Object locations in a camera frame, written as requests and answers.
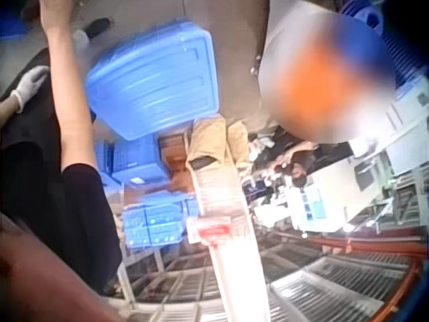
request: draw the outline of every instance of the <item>leg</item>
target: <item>leg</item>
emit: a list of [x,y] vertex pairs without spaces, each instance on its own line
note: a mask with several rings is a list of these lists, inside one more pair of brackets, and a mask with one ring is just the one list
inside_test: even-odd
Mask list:
[[241,121],[235,122],[227,128],[227,141],[235,166],[243,170],[248,169],[251,165],[247,136],[247,129]]
[[197,119],[192,129],[187,163],[194,170],[223,164],[226,148],[226,122],[223,116]]

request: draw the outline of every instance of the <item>stacked crates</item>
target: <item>stacked crates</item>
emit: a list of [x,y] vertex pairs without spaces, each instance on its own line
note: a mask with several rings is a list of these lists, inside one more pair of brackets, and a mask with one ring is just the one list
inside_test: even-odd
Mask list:
[[176,204],[131,207],[122,212],[122,220],[129,248],[170,245],[183,239],[185,222]]
[[135,188],[168,181],[155,135],[138,140],[118,140],[113,155],[113,178]]
[[121,189],[121,184],[112,178],[113,145],[107,141],[99,141],[94,145],[97,168],[106,195],[112,195]]
[[199,215],[196,199],[185,193],[160,191],[144,196],[142,201],[144,203],[122,213],[129,248],[181,242],[187,218]]

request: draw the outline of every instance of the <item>glove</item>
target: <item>glove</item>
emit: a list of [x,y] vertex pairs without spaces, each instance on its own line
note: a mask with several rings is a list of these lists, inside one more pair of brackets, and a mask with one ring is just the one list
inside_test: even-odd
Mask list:
[[49,73],[48,66],[37,66],[26,72],[11,95],[15,95],[19,101],[19,110],[23,111],[24,105],[39,91]]

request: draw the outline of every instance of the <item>hand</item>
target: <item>hand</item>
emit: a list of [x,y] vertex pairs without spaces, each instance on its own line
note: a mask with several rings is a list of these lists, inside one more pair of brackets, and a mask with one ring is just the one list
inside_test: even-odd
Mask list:
[[24,105],[39,91],[48,73],[48,66],[37,66],[22,76],[16,90],[11,93],[19,101],[19,110],[16,113],[21,113]]
[[48,35],[53,30],[69,30],[76,0],[40,0],[40,20]]

